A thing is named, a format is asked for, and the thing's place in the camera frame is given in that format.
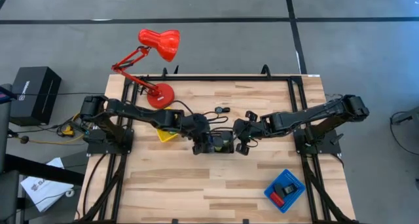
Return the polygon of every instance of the black box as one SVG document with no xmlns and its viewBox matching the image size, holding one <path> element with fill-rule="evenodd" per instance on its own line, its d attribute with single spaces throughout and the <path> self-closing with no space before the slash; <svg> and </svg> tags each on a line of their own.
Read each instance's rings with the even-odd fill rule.
<svg viewBox="0 0 419 224">
<path fill-rule="evenodd" d="M 18 99 L 12 102 L 10 121 L 19 126 L 48 124 L 60 83 L 61 77 L 49 67 L 21 67 L 13 82 Z"/>
</svg>

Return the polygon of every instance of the blue plastic tray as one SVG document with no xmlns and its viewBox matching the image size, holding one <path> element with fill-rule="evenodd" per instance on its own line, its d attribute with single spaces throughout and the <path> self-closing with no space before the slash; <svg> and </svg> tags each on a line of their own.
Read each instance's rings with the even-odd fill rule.
<svg viewBox="0 0 419 224">
<path fill-rule="evenodd" d="M 275 204 L 272 199 L 269 198 L 270 194 L 274 192 L 274 185 L 281 184 L 282 187 L 286 187 L 290 184 L 294 184 L 297 188 L 297 191 L 294 193 L 287 195 L 283 201 L 284 204 L 282 207 L 279 207 Z M 293 205 L 293 203 L 300 197 L 300 195 L 306 190 L 306 187 L 299 181 L 288 169 L 285 169 L 269 186 L 264 190 L 264 195 L 268 197 L 268 199 L 281 211 L 281 213 L 286 213 L 289 207 Z"/>
</svg>

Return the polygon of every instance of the red object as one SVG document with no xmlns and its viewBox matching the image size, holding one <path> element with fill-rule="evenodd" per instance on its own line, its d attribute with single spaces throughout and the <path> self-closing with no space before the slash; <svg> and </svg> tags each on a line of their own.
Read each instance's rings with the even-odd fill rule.
<svg viewBox="0 0 419 224">
<path fill-rule="evenodd" d="M 148 89 L 147 99 L 152 107 L 164 109 L 169 106 L 175 99 L 175 93 L 168 84 L 159 83 L 151 84 L 143 81 L 125 72 L 125 70 L 133 66 L 136 62 L 146 57 L 151 48 L 155 48 L 163 59 L 171 62 L 176 55 L 180 42 L 180 33 L 177 30 L 168 30 L 157 33 L 148 29 L 143 29 L 138 33 L 138 40 L 146 47 L 138 47 L 135 51 L 123 58 L 119 63 L 112 66 L 112 70 L 124 75 L 126 78 L 134 81 Z M 131 60 L 138 52 L 141 56 Z"/>
<path fill-rule="evenodd" d="M 275 204 L 278 205 L 279 207 L 282 207 L 285 204 L 283 199 L 278 194 L 276 194 L 275 192 L 272 192 L 270 194 L 269 198 L 271 200 L 273 200 L 275 202 Z"/>
</svg>

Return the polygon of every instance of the gray floor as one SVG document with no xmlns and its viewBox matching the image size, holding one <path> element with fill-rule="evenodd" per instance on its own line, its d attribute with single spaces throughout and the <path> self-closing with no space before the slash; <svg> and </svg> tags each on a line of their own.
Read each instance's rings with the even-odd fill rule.
<svg viewBox="0 0 419 224">
<path fill-rule="evenodd" d="M 293 0 L 301 17 L 419 16 L 419 0 Z M 193 18 L 228 16 L 287 17 L 285 0 L 7 0 L 0 20 Z M 389 130 L 396 111 L 419 105 L 418 22 L 299 23 L 310 74 L 320 74 L 328 94 L 357 94 L 371 111 L 363 123 L 345 124 L 345 172 L 358 220 L 366 223 L 417 223 L 419 159 L 403 151 Z M 50 66 L 63 77 L 60 92 L 103 92 L 111 64 L 138 46 L 142 28 L 181 31 L 181 48 L 172 63 L 152 53 L 133 73 L 298 73 L 288 23 L 0 25 L 0 82 L 12 83 L 22 66 Z M 51 124 L 79 110 L 83 96 L 60 96 Z M 410 122 L 395 128 L 401 143 L 419 153 Z M 39 132 L 33 139 L 58 140 Z M 22 145 L 7 151 L 36 161 L 85 150 L 78 147 Z M 69 221 L 68 212 L 34 223 Z"/>
</svg>

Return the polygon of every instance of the wooden table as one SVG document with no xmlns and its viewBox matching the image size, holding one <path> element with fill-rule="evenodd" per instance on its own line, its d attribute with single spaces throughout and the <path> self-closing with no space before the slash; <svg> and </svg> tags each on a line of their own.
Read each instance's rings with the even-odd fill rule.
<svg viewBox="0 0 419 224">
<path fill-rule="evenodd" d="M 319 77 L 302 76 L 308 106 L 325 102 Z M 124 77 L 110 75 L 106 96 L 120 99 Z M 213 111 L 214 107 L 230 107 L 228 122 L 232 126 L 252 110 L 258 115 L 275 111 L 291 111 L 286 82 L 280 81 L 170 81 L 177 100 L 185 102 L 195 113 Z M 297 86 L 296 96 L 299 107 Z M 137 105 L 151 108 L 145 96 Z M 176 103 L 174 109 L 186 109 Z M 295 151 L 293 136 L 259 141 L 248 156 L 234 154 L 193 155 L 192 141 L 180 136 L 161 143 L 156 130 L 149 124 L 134 121 L 135 139 L 124 177 L 118 223 L 169 223 L 176 218 L 186 222 L 240 223 L 311 223 L 307 194 L 304 192 L 286 214 L 282 214 L 264 196 L 263 191 L 284 169 L 292 171 L 301 181 L 304 176 L 301 158 Z M 99 155 L 90 157 L 82 188 Z M 319 155 L 327 192 L 337 206 L 355 218 L 341 163 L 331 155 Z M 90 185 L 87 206 L 90 207 L 103 191 L 109 155 L 100 165 Z M 316 191 L 316 206 L 322 219 Z M 78 211 L 82 210 L 83 198 Z M 111 216 L 113 193 L 108 201 L 106 218 Z"/>
</svg>

